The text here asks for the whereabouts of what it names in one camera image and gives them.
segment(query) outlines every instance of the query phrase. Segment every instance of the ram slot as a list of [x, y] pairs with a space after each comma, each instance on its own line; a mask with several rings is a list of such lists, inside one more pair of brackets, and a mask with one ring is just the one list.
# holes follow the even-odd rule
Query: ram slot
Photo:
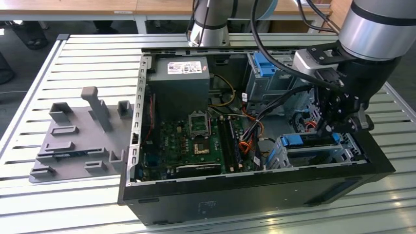
[[236, 161], [234, 161], [234, 142], [233, 135], [230, 133], [228, 119], [218, 119], [217, 127], [220, 134], [220, 143], [222, 149], [222, 157], [226, 172], [232, 173], [236, 171]]

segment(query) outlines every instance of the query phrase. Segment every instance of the sticker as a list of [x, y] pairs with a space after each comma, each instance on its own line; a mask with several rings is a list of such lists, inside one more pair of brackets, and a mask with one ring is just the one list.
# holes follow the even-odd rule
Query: sticker
[[168, 63], [168, 74], [202, 73], [201, 62], [170, 62]]
[[114, 11], [114, 14], [132, 14], [132, 11]]
[[260, 159], [257, 157], [253, 158], [253, 162], [257, 164], [257, 166], [260, 166]]
[[246, 102], [246, 93], [241, 94], [241, 99], [242, 99], [244, 102]]

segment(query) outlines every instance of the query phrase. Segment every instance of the metal table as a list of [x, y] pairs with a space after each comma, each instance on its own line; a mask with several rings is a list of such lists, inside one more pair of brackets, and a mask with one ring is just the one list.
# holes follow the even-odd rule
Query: metal table
[[[265, 45], [312, 45], [322, 35], [262, 35]], [[232, 45], [254, 45], [230, 36]], [[397, 172], [334, 203], [185, 224], [145, 227], [118, 206], [120, 176], [33, 185], [28, 173], [49, 125], [48, 108], [85, 106], [81, 87], [94, 85], [108, 105], [133, 102], [142, 47], [186, 46], [182, 35], [72, 35], [57, 40], [0, 141], [1, 233], [402, 233], [416, 226], [416, 114], [392, 89], [370, 99], [372, 135]]]

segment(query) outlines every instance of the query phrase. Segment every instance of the wooden table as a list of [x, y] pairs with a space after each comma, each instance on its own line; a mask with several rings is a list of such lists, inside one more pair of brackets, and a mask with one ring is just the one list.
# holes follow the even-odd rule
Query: wooden table
[[133, 20], [136, 0], [0, 0], [0, 20]]
[[[304, 11], [312, 25], [320, 26], [313, 10]], [[189, 20], [190, 14], [192, 0], [0, 0], [0, 20], [134, 20], [140, 34], [146, 34], [146, 20]], [[293, 0], [278, 0], [264, 20], [301, 20]]]
[[[325, 14], [330, 14], [329, 8], [320, 8]], [[321, 26], [322, 19], [309, 7], [304, 7], [306, 20], [312, 25]], [[137, 0], [134, 20], [140, 34], [146, 33], [146, 20], [189, 20], [192, 14], [192, 0]], [[273, 15], [262, 20], [301, 20], [297, 5], [293, 0], [278, 0]]]

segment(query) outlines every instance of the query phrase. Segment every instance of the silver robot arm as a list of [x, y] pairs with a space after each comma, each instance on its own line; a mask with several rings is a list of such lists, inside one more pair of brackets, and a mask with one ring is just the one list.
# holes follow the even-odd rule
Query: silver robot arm
[[298, 50], [293, 67], [340, 91], [316, 88], [318, 133], [372, 130], [364, 110], [416, 40], [414, 0], [353, 0], [334, 43]]
[[[229, 46], [228, 19], [248, 19], [254, 0], [197, 0], [189, 46]], [[277, 0], [261, 0], [256, 19], [274, 11]]]

